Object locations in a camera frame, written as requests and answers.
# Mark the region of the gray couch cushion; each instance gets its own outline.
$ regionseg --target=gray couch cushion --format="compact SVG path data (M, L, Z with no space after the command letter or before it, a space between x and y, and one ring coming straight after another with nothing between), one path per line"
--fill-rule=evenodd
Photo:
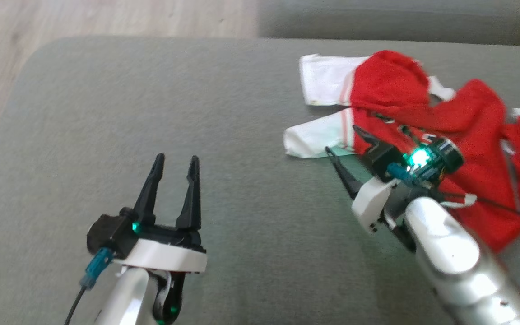
M520 0L261 0L263 37L520 45Z

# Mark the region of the wooden floor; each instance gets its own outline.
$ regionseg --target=wooden floor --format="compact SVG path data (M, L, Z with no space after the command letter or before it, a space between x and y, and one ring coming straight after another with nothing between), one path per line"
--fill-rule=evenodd
M26 59L89 34L254 37L254 0L0 0L0 112Z

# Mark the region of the gray couch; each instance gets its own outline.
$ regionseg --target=gray couch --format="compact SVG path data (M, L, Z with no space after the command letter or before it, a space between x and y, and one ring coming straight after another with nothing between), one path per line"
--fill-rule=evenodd
M520 0L260 0L262 37L520 45Z
M37 51L0 118L0 324L65 318L89 225L134 204L163 151L159 223L180 212L190 157L202 161L209 267L186 278L178 325L452 325L413 256L351 216L330 163L283 152L285 128L333 112L304 104L298 58L383 49L448 87L480 78L520 107L512 46L81 37ZM520 285L520 238L501 258ZM73 325L93 323L117 271L84 294Z

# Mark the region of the clothing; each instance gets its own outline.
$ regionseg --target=clothing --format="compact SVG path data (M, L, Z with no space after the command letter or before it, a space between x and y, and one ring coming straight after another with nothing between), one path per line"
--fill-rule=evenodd
M350 104L351 78L355 68L370 57L324 57L319 54L300 59L300 78L306 105L329 106ZM442 101L454 97L452 88L444 87L436 78L429 76L428 92Z
M505 105L485 83L471 80L452 99L432 107L431 82L420 64L388 50L363 61L345 80L343 88L349 96L344 98L349 98L350 108L287 129L287 154L318 157L325 146L334 145L345 148L341 154L364 154L370 145L353 132L351 124L410 153L416 145L399 130L401 125L408 125L425 142L435 136L449 138L464 155L464 165L446 177L439 187L441 191L471 193L515 208L500 141L509 139L514 143L513 159L520 173L520 118L515 125L505 124ZM503 249L520 234L520 216L507 210L477 201L457 212L459 220L494 251Z

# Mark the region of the white sleeve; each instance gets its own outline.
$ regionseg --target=white sleeve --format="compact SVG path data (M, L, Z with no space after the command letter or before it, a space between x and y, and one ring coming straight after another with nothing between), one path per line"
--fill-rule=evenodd
M300 59L302 92L306 105L350 105L354 70L369 57L323 57L320 54ZM436 76L429 76L429 94L443 101L451 100L455 91L444 87Z
M369 57L323 57L320 54L300 59L300 76L306 105L338 105L345 79Z
M512 109L511 115L515 119L518 119L518 117L520 116L520 108ZM510 155L516 154L516 151L514 150L512 144L509 140L501 140L501 148L503 148L503 151L506 152L507 154L510 154Z
M353 110L348 108L308 123L287 128L283 136L287 155L299 158L326 156L325 147L338 147L334 152L353 154Z

